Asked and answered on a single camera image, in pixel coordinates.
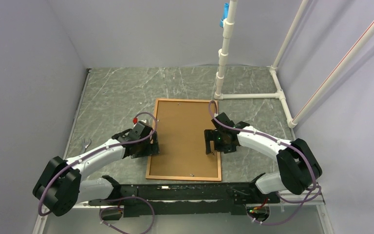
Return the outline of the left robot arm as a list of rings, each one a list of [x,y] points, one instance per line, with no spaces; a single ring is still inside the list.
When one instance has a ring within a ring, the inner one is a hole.
[[[87,180],[94,172],[127,157],[138,158],[159,154],[158,133],[143,121],[133,128],[113,135],[104,144],[75,157],[52,158],[35,184],[32,194],[39,200],[41,216],[45,206],[56,216],[66,214],[84,201],[102,199],[117,203],[122,196],[121,184],[109,175]]]

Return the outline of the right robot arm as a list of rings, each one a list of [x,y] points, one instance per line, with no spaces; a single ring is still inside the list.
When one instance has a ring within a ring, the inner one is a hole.
[[[254,179],[249,197],[261,202],[268,194],[288,190],[300,195],[314,188],[322,168],[303,139],[286,140],[261,132],[250,124],[234,123],[225,113],[212,119],[214,129],[204,130],[206,153],[233,153],[242,146],[268,156],[277,162],[278,171]]]

